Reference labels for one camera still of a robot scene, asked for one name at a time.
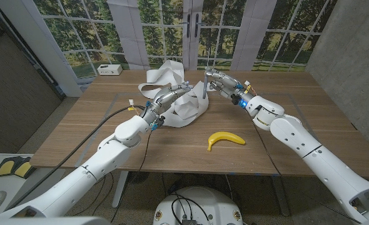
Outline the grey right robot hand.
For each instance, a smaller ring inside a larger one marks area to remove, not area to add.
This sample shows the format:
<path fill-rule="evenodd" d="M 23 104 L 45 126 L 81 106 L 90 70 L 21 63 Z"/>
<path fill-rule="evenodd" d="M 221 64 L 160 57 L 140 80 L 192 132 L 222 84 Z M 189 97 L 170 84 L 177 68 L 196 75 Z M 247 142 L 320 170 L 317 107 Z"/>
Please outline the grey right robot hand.
<path fill-rule="evenodd" d="M 234 105 L 240 105 L 242 108 L 245 108 L 248 102 L 256 96 L 255 93 L 252 93 L 250 87 L 247 89 L 239 80 L 221 71 L 206 69 L 205 80 L 207 81 L 209 78 L 212 80 L 208 87 L 204 88 L 204 92 L 207 90 L 218 91 L 224 98 L 231 100 Z"/>

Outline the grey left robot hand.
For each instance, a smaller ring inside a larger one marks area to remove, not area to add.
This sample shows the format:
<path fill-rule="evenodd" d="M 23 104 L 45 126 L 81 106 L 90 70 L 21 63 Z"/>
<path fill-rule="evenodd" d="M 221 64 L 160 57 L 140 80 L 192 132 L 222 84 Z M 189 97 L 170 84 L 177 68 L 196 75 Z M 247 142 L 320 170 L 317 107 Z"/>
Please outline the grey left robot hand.
<path fill-rule="evenodd" d="M 149 124 L 152 131 L 161 127 L 166 119 L 163 116 L 171 105 L 181 96 L 189 92 L 192 85 L 189 82 L 183 82 L 172 87 L 164 87 L 156 93 L 153 102 L 147 102 L 145 110 L 140 116 Z"/>

